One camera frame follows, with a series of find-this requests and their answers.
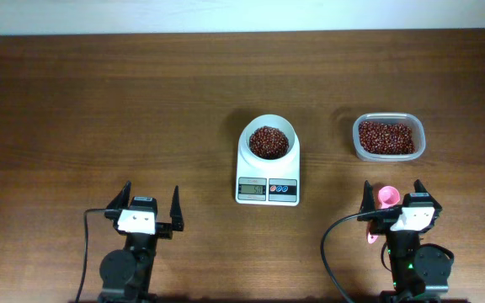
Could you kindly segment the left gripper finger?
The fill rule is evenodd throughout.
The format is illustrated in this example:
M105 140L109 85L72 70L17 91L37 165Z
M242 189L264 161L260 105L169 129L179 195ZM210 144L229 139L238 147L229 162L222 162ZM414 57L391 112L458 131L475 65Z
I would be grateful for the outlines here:
M176 186L174 188L169 215L172 220L172 230L183 231L184 218L183 218L182 209L180 206L179 186Z
M131 193L131 181L127 181L123 189L108 203L106 210L123 210L128 207Z

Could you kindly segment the pink measuring scoop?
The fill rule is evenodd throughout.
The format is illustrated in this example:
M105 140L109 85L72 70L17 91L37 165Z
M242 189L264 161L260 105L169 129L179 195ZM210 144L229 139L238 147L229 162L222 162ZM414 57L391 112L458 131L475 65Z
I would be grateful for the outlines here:
M386 209L393 207L400 201L400 194L396 188L392 186L384 186L377 192L376 208ZM378 236L370 233L370 226L366 229L366 240L369 244L373 244Z

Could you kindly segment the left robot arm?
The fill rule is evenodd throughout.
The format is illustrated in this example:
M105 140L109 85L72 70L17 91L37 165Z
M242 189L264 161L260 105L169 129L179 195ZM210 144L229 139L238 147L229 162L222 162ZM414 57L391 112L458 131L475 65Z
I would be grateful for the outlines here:
M170 240L174 232L184 230L179 189L173 191L170 222L157 221L157 200L131 196L131 182L104 209L118 234L125 237L123 248L109 252L99 267L103 281L98 296L100 303L153 302L149 293L157 242Z

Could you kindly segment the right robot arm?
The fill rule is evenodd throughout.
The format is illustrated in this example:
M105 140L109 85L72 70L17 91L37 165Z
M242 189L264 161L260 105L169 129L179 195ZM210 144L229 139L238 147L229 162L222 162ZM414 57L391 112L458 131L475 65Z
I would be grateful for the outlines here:
M449 290L448 278L454 263L452 251L420 237L434 227L442 206L420 180L402 202L376 205L368 181L360 205L360 221L366 221L367 234L384 236L390 261L393 289L383 290L380 302L439 302Z

